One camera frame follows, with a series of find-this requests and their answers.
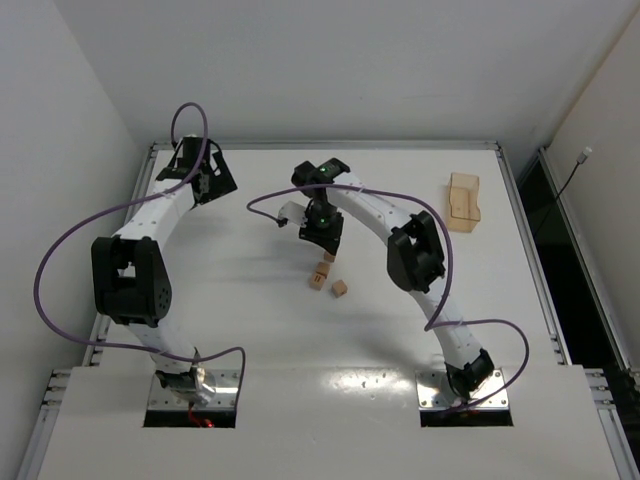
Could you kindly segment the wooden cube with stripes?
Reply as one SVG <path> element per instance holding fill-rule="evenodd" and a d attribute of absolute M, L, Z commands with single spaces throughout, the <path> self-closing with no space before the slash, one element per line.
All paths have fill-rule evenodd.
<path fill-rule="evenodd" d="M 309 286 L 316 291 L 320 291 L 325 282 L 327 280 L 327 275 L 325 272 L 321 272 L 321 271 L 314 271 L 309 279 Z"/>

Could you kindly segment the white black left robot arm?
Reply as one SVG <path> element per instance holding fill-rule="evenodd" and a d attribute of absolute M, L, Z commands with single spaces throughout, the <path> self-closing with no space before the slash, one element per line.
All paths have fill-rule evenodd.
<path fill-rule="evenodd" d="M 190 404 L 210 403 L 215 387 L 197 348 L 169 316 L 173 292 L 162 251 L 190 210 L 236 189 L 219 145 L 184 137 L 148 200 L 113 236 L 91 246 L 98 312 L 125 326 L 149 350 L 161 387 Z"/>

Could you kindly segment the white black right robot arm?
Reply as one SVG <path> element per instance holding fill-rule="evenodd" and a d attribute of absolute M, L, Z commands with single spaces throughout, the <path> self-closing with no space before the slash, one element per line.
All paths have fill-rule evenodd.
<path fill-rule="evenodd" d="M 279 221 L 299 226 L 299 238 L 334 256 L 343 231 L 343 212 L 369 228 L 386 246 L 386 270 L 427 317 L 440 343 L 449 385 L 468 401 L 494 370 L 486 349 L 474 337 L 455 303 L 448 298 L 452 272 L 446 266 L 442 240 L 433 213 L 409 213 L 380 194 L 366 193 L 362 182 L 342 161 L 331 158 L 316 167 L 305 161 L 294 168 L 291 182 L 309 198 L 306 207 L 291 203 L 280 209 Z"/>

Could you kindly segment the transparent orange plastic box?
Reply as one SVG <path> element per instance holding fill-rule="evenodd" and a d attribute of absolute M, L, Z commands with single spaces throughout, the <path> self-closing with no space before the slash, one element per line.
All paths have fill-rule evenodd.
<path fill-rule="evenodd" d="M 449 231 L 471 233 L 481 221 L 478 205 L 480 178 L 452 172 L 447 190 L 446 225 Z"/>

